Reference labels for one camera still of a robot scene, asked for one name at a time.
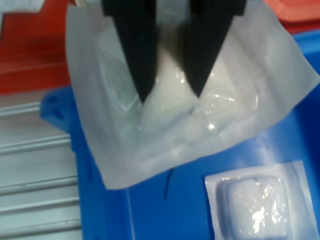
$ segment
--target gray metal surface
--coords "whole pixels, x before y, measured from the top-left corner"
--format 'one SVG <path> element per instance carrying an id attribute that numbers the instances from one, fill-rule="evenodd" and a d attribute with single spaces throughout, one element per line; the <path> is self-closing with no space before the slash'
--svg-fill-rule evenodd
<path id="1" fill-rule="evenodd" d="M 81 240 L 69 136 L 42 121 L 46 92 L 0 96 L 0 240 Z"/>

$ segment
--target transparent plastic bag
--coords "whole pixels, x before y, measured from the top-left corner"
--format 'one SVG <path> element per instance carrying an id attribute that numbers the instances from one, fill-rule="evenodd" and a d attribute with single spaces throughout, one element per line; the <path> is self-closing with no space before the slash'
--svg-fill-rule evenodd
<path id="1" fill-rule="evenodd" d="M 100 5 L 68 8 L 72 87 L 88 146 L 109 189 L 132 186 L 255 136 L 320 80 L 273 12 L 261 0 L 248 0 L 197 98 L 176 61 L 188 1 L 158 2 L 158 71 L 143 104 L 113 19 L 103 16 Z"/>
<path id="2" fill-rule="evenodd" d="M 302 161 L 205 178 L 216 240 L 319 240 Z"/>

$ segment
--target red surface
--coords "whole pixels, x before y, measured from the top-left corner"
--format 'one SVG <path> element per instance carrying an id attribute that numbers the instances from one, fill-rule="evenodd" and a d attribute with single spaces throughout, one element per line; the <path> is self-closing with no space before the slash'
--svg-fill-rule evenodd
<path id="1" fill-rule="evenodd" d="M 320 20 L 320 0 L 265 0 L 283 22 Z"/>
<path id="2" fill-rule="evenodd" d="M 39 13 L 8 13 L 0 38 L 0 94 L 70 84 L 65 32 L 68 0 L 46 0 Z"/>
<path id="3" fill-rule="evenodd" d="M 320 0 L 264 0 L 291 34 L 320 29 Z"/>

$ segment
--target plastic bag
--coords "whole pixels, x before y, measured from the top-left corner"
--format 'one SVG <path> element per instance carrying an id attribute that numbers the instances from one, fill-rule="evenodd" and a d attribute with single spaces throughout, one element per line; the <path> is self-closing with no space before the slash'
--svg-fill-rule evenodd
<path id="1" fill-rule="evenodd" d="M 132 186 L 255 136 L 319 83 L 273 12 L 261 0 L 249 0 L 197 98 L 170 52 L 180 47 L 176 30 L 188 18 L 181 5 L 187 2 L 157 7 L 164 13 L 157 19 L 158 72 L 143 104 L 112 18 L 103 16 L 100 5 L 68 8 L 72 87 L 88 146 L 109 189 Z"/>
<path id="2" fill-rule="evenodd" d="M 216 240 L 319 240 L 302 161 L 205 178 Z"/>
<path id="3" fill-rule="evenodd" d="M 40 11 L 45 0 L 0 0 L 0 13 Z"/>

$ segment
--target white package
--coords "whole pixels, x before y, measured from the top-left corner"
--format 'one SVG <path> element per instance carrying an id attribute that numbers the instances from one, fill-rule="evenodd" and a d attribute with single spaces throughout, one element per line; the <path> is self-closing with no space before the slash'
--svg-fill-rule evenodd
<path id="1" fill-rule="evenodd" d="M 45 0 L 0 0 L 0 13 L 40 11 Z"/>
<path id="2" fill-rule="evenodd" d="M 216 240 L 319 240 L 302 161 L 205 178 Z"/>
<path id="3" fill-rule="evenodd" d="M 68 8 L 72 88 L 87 144 L 109 189 L 132 186 L 255 136 L 320 81 L 274 13 L 262 0 L 248 0 L 197 98 L 163 47 L 183 47 L 175 31 L 188 20 L 182 3 L 189 1 L 158 2 L 159 29 L 169 31 L 160 38 L 156 83 L 143 104 L 113 19 L 103 16 L 100 4 Z"/>

